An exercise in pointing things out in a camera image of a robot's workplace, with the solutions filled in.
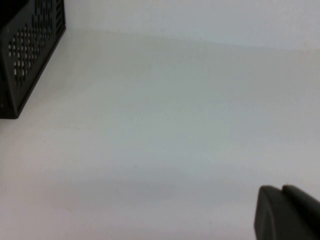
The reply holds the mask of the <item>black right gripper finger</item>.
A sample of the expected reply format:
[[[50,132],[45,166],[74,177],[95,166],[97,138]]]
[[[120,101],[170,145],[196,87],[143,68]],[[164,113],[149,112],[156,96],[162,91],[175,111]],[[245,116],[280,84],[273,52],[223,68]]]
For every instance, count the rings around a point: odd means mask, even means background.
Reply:
[[[257,240],[318,240],[320,202],[294,185],[259,188],[254,218]]]

